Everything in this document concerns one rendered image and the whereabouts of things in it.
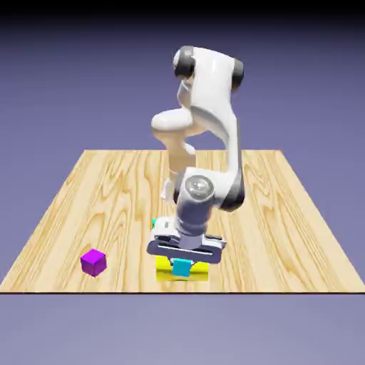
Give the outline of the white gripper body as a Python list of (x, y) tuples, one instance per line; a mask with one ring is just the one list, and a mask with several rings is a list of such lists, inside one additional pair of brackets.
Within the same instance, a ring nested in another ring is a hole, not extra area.
[(172, 235), (155, 236), (148, 243), (147, 252), (150, 255), (164, 256), (168, 259), (187, 259), (193, 262), (218, 264), (226, 241), (220, 236), (202, 235), (201, 243), (196, 248), (183, 248), (180, 239)]

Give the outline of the small cyan cube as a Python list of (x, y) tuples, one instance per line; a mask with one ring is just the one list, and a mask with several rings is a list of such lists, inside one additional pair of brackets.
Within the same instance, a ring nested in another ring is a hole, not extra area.
[(178, 277), (189, 277), (192, 261), (188, 259), (175, 258), (171, 269), (171, 274)]

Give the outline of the small purple cube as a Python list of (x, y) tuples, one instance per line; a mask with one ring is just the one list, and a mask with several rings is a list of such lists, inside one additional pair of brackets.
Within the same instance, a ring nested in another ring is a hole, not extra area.
[(81, 269), (84, 273), (97, 277), (107, 267), (106, 254), (95, 249), (81, 256)]

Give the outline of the large yellow box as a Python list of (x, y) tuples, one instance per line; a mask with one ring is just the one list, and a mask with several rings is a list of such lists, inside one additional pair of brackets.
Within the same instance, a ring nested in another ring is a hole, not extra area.
[(156, 279), (158, 281), (203, 281), (208, 280), (209, 264), (204, 262), (196, 262), (192, 264), (189, 277), (178, 277), (171, 274), (172, 265), (167, 257), (155, 257)]

